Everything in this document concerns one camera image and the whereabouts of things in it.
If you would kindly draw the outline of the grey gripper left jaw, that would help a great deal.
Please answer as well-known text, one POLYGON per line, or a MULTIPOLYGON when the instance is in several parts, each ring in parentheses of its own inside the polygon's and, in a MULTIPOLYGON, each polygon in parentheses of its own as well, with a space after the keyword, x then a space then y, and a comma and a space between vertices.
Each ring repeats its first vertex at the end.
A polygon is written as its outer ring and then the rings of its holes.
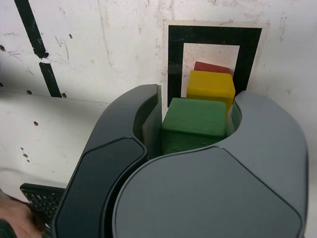
POLYGON ((116 198, 128 177, 161 155, 161 87, 115 99, 96 122, 52 221, 55 238, 109 238, 116 198))

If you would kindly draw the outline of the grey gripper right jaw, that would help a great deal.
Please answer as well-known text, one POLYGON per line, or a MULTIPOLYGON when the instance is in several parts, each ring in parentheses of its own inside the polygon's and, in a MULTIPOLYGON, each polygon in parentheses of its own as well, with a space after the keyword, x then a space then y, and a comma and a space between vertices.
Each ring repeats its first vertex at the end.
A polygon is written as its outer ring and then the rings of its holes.
POLYGON ((152 159, 124 183, 115 238, 301 238, 308 211, 308 146, 271 98, 241 92, 232 134, 152 159))

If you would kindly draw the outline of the person's hand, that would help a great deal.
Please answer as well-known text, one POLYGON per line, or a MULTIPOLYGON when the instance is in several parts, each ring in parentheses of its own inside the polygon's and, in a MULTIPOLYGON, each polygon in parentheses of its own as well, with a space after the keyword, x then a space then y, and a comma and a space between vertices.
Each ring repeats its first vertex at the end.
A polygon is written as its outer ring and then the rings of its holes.
POLYGON ((40 221, 34 223, 30 208, 9 197, 0 198, 0 218, 6 220, 13 228, 18 238, 41 238, 43 229, 40 221))

